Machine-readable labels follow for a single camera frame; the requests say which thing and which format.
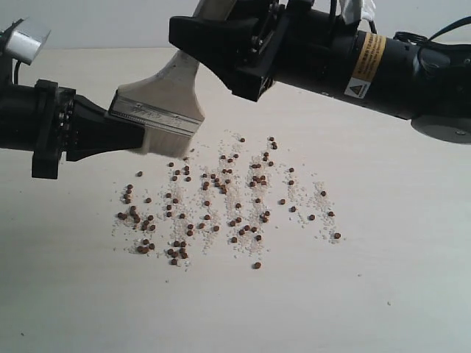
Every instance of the yellow label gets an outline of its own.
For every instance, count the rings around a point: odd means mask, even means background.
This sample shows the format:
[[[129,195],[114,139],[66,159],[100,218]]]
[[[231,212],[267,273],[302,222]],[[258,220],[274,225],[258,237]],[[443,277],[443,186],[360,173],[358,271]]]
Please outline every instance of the yellow label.
[[[360,57],[356,62],[352,78],[372,82],[376,75],[384,49],[386,48],[386,37],[368,32],[365,36]]]

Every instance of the brush bristles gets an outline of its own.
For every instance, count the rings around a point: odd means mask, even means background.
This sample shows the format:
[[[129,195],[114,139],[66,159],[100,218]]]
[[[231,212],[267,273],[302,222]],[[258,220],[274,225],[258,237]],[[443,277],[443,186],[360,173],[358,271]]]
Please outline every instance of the brush bristles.
[[[139,154],[160,154],[171,158],[183,158],[188,153],[191,137],[182,136],[173,132],[152,129],[147,127],[144,135],[144,143]]]

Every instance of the warning triangle sticker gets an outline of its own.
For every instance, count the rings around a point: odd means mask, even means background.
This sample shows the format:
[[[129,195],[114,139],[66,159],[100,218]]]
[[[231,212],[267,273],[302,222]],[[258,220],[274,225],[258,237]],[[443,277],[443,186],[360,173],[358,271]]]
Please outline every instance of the warning triangle sticker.
[[[363,88],[364,85],[359,85],[359,86],[352,86],[349,87],[349,89],[356,94],[357,96],[360,96],[361,89]]]

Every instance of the white table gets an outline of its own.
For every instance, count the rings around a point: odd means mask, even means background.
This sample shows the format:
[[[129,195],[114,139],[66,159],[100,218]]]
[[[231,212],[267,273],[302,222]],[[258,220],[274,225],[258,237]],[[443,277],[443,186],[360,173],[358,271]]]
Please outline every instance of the white table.
[[[119,84],[150,76],[172,53],[44,51],[20,78],[58,81],[107,107]],[[470,350],[469,147],[282,84],[255,104],[202,68],[196,88],[207,120],[193,142],[194,182],[180,185],[188,217],[204,212],[194,196],[200,168],[216,168],[219,153],[241,145],[233,134],[247,139],[240,185],[266,138],[278,142],[261,257],[227,243],[222,196],[213,198],[221,231],[206,254],[202,235],[189,240],[191,265],[126,251],[141,234],[116,223],[122,188],[134,184],[140,210],[161,215],[166,158],[113,152],[63,163],[50,181],[30,178],[30,153],[0,151],[0,352]],[[276,204],[288,199],[291,166],[299,200],[325,183],[336,214],[327,230],[323,211],[302,228],[288,204]],[[151,205],[142,203],[148,195]],[[168,248],[169,224],[158,221],[158,252]],[[334,244],[322,237],[332,231],[342,234]],[[259,257],[262,268],[251,269]]]

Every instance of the white wall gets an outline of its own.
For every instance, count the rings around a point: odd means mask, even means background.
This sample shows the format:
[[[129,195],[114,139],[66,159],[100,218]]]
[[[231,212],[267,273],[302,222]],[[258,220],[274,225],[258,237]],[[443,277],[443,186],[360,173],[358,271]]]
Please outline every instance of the white wall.
[[[49,48],[169,46],[168,21],[190,15],[198,0],[0,0],[0,28],[31,16],[52,29]],[[375,0],[378,32],[397,30],[430,36],[443,26],[471,15],[470,0]],[[328,0],[316,8],[328,9]],[[446,39],[466,41],[471,26]]]

